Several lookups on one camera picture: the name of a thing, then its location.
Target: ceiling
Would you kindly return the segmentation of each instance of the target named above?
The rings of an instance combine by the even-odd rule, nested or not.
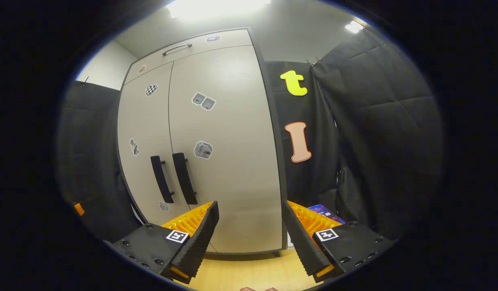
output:
[[[354,17],[317,0],[271,0],[254,11],[221,17],[172,19],[166,7],[134,24],[115,41],[141,58],[167,44],[194,35],[252,27],[266,61],[315,61],[352,35],[344,27]]]

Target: cabinet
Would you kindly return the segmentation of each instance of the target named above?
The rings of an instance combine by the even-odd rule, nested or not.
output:
[[[221,37],[226,44],[230,42],[225,35],[249,37],[245,29],[228,32]],[[184,42],[206,44],[211,35],[215,34]],[[240,44],[203,48],[132,79],[121,92],[118,152],[132,199],[145,219],[155,224],[218,201],[220,219],[208,252],[275,251],[282,249],[286,239],[267,94],[252,43]],[[157,89],[147,96],[145,90],[153,84]],[[213,99],[214,106],[193,103],[197,92]],[[137,156],[130,139],[138,146]],[[212,146],[208,159],[195,156],[199,141]],[[177,154],[187,159],[185,179],[182,168],[174,164]],[[159,206],[164,200],[150,160],[155,155],[165,161],[162,171],[174,192],[168,212]],[[183,179],[196,194],[189,193]],[[186,195],[193,195],[196,202],[186,200]]]
[[[125,84],[159,66],[171,63],[176,59],[181,59],[183,57],[188,57],[190,55],[195,55],[205,51],[234,46],[252,46],[247,30],[222,31],[179,41],[176,44],[160,48],[150,55],[135,61],[127,73]],[[168,54],[163,56],[162,53],[166,51],[169,51]]]

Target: wooden floor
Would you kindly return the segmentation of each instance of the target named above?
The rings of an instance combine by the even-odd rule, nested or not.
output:
[[[265,291],[271,287],[277,291],[302,291],[321,283],[315,283],[306,274],[295,249],[273,254],[247,256],[220,256],[206,254],[188,286],[199,291],[239,291],[250,287]]]

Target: black handle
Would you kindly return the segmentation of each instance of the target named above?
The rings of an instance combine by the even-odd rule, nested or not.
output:
[[[189,179],[188,168],[186,167],[186,159],[184,153],[173,154],[173,164],[175,166],[175,171],[177,172],[177,177],[179,179],[180,189],[184,194],[184,199],[186,203],[190,205],[197,205],[197,198],[195,195],[197,192],[193,190],[191,186],[191,180]]]
[[[175,192],[170,192],[168,189],[168,184],[166,184],[166,179],[164,178],[164,173],[162,171],[162,164],[165,164],[166,162],[161,162],[159,156],[151,156],[150,160],[152,162],[153,174],[155,175],[155,179],[159,185],[159,190],[162,194],[162,199],[164,199],[164,202],[166,203],[173,203],[172,195]]]
[[[183,44],[182,46],[176,46],[175,48],[170,48],[169,50],[165,51],[162,53],[162,56],[164,57],[165,55],[167,55],[166,53],[171,51],[171,50],[174,50],[174,49],[178,49],[178,48],[182,48],[183,46],[187,46],[188,48],[191,46],[191,44]]]

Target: book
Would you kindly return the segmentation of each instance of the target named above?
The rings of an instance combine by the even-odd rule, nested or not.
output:
[[[310,206],[310,207],[308,207],[308,209],[313,210],[313,211],[315,211],[315,212],[317,212],[319,214],[322,214],[325,217],[329,217],[329,218],[333,219],[334,221],[337,221],[338,223],[345,224],[344,220],[342,220],[340,217],[338,217],[337,215],[335,215],[332,211],[328,210],[328,208],[326,208],[322,204],[317,204],[317,205],[314,205],[314,206]]]

